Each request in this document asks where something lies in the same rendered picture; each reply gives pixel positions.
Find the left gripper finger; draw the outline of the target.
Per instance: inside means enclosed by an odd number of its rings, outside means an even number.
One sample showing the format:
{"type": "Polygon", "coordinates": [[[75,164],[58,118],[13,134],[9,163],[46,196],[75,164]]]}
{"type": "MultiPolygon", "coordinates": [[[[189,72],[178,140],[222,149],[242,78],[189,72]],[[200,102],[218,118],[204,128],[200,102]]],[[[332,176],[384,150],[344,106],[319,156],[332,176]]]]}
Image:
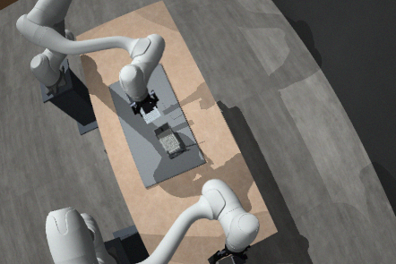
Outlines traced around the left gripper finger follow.
{"type": "Polygon", "coordinates": [[[135,115],[136,114],[140,114],[141,117],[142,117],[142,114],[141,114],[142,105],[137,105],[137,107],[135,108],[135,102],[134,102],[134,103],[131,103],[130,106],[133,109],[133,112],[134,112],[135,115]]]}
{"type": "MultiPolygon", "coordinates": [[[[154,98],[149,98],[148,101],[154,102],[156,108],[158,108],[158,107],[157,107],[157,101],[159,101],[159,99],[156,97],[155,92],[152,90],[151,93],[149,93],[149,95],[153,96],[154,98]]],[[[148,102],[148,101],[147,101],[147,102],[148,102]]]]}

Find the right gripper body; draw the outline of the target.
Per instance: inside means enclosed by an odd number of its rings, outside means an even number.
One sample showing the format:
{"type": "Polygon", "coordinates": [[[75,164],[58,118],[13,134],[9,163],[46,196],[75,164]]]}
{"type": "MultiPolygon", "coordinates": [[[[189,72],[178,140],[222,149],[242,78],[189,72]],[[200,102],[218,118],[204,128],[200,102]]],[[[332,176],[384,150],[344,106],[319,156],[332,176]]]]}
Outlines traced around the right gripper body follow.
{"type": "Polygon", "coordinates": [[[240,252],[232,252],[232,251],[229,251],[226,244],[225,244],[225,249],[224,249],[223,251],[225,251],[225,252],[224,252],[225,254],[233,254],[233,255],[236,255],[236,254],[240,253],[240,252]]]}

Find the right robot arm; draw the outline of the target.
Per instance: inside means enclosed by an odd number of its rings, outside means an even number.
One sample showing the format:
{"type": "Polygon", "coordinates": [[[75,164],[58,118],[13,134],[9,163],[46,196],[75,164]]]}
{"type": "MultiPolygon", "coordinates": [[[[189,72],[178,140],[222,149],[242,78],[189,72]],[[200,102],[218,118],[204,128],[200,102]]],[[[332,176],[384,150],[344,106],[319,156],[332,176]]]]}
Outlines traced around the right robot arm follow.
{"type": "MultiPolygon", "coordinates": [[[[246,213],[232,189],[220,179],[211,179],[202,187],[199,201],[177,218],[152,255],[136,264],[168,264],[189,227],[201,218],[219,220],[232,252],[250,245],[260,228],[258,218],[246,213]]],[[[89,214],[71,207],[51,211],[46,234],[55,264],[123,264],[115,246],[106,250],[98,224],[89,214]]]]}

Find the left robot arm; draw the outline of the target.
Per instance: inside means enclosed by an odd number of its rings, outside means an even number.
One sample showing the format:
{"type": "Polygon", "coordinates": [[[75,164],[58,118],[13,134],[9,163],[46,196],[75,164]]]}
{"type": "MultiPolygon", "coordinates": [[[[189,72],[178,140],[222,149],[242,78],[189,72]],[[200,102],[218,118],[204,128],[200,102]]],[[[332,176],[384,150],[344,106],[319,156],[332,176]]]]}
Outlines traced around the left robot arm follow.
{"type": "Polygon", "coordinates": [[[16,28],[29,42],[46,49],[44,53],[36,55],[30,64],[33,75],[45,85],[46,94],[52,91],[58,93],[58,89],[66,85],[61,63],[67,55],[123,48],[133,61],[121,69],[120,84],[133,101],[146,99],[149,78],[165,49],[164,38],[151,34],[147,38],[137,39],[114,36],[74,41],[72,32],[65,30],[65,16],[71,2],[38,0],[34,8],[16,22],[16,28]]]}

